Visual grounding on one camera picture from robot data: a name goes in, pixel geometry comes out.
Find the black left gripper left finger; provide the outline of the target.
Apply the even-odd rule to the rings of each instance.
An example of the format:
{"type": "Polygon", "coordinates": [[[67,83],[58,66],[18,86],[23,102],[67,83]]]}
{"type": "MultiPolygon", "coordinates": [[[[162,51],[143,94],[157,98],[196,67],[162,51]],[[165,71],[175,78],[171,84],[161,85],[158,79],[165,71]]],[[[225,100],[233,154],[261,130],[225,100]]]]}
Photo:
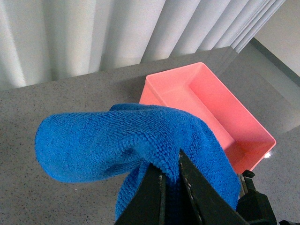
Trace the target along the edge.
{"type": "Polygon", "coordinates": [[[139,188],[116,225],[164,225],[166,175],[149,165],[139,188]]]}

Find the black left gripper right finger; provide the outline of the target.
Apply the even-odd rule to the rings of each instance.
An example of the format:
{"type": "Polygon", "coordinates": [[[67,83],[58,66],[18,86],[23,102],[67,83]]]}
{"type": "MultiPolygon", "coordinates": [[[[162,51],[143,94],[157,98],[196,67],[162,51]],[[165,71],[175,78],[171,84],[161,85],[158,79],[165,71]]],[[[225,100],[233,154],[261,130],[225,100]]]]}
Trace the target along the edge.
{"type": "Polygon", "coordinates": [[[183,223],[185,225],[247,225],[215,191],[184,151],[180,151],[183,223]]]}

